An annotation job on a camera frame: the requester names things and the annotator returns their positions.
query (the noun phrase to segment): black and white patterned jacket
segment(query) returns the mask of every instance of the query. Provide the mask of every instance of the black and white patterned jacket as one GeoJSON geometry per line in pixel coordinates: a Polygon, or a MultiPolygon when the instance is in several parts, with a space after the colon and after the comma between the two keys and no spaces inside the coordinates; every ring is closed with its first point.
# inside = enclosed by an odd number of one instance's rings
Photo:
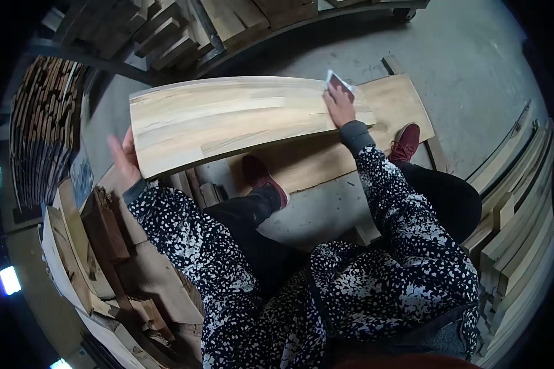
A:
{"type": "Polygon", "coordinates": [[[225,225],[157,182],[140,180],[125,193],[149,240],[201,292],[204,368],[323,367],[333,336],[376,343],[388,352],[469,359],[476,350],[478,277],[470,259],[364,125],[352,123],[343,126],[341,139],[355,156],[371,214],[389,247],[320,244],[306,269],[265,306],[225,225]]]}

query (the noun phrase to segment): gray cuff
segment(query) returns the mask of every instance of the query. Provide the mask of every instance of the gray cuff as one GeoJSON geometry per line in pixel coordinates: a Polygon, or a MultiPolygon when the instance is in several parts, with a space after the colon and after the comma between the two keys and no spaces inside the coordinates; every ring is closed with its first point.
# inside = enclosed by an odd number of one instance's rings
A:
{"type": "Polygon", "coordinates": [[[131,188],[123,193],[123,200],[125,201],[125,204],[129,205],[133,203],[135,199],[137,199],[142,192],[146,190],[147,186],[148,182],[146,182],[143,178],[140,178],[139,181],[135,182],[131,188]]]}
{"type": "Polygon", "coordinates": [[[373,138],[367,132],[367,126],[363,122],[351,121],[339,129],[341,142],[356,157],[365,146],[375,144],[373,138]]]}

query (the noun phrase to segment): black pants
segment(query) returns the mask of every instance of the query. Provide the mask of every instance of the black pants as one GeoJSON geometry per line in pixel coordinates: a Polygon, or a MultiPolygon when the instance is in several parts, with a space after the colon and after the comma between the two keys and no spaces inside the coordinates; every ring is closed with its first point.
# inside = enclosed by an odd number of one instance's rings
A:
{"type": "MultiPolygon", "coordinates": [[[[450,236],[462,243],[476,228],[482,213],[478,192],[451,174],[397,162],[406,182],[427,197],[439,223],[450,236]]],[[[208,207],[205,212],[225,224],[236,241],[254,276],[263,299],[268,300],[289,277],[300,270],[308,253],[268,239],[256,228],[279,209],[279,193],[270,185],[255,188],[250,194],[208,207]]]]}

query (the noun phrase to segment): right hand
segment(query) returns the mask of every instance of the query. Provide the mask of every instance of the right hand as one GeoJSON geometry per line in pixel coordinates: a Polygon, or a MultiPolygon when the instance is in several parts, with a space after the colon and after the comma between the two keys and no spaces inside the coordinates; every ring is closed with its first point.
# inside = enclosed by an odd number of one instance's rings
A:
{"type": "Polygon", "coordinates": [[[139,171],[138,156],[133,144],[133,129],[130,126],[123,139],[123,145],[116,136],[109,135],[108,138],[111,154],[115,161],[115,167],[121,172],[125,184],[124,192],[131,188],[142,174],[139,171]]]}
{"type": "Polygon", "coordinates": [[[341,86],[334,88],[331,83],[327,85],[328,91],[323,94],[324,102],[334,125],[340,129],[348,122],[355,120],[355,107],[347,92],[343,92],[341,86]]]}

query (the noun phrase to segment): sanding block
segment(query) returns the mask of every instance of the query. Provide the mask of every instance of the sanding block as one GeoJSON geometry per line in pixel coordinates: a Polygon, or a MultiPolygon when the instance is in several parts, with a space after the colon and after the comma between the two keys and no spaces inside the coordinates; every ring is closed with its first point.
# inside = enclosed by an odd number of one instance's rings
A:
{"type": "Polygon", "coordinates": [[[338,86],[341,86],[341,90],[343,92],[347,92],[349,94],[349,100],[351,100],[351,104],[355,100],[355,86],[349,85],[342,79],[340,79],[335,72],[332,71],[332,69],[329,69],[326,74],[326,86],[331,83],[332,86],[336,89],[338,86]]]}

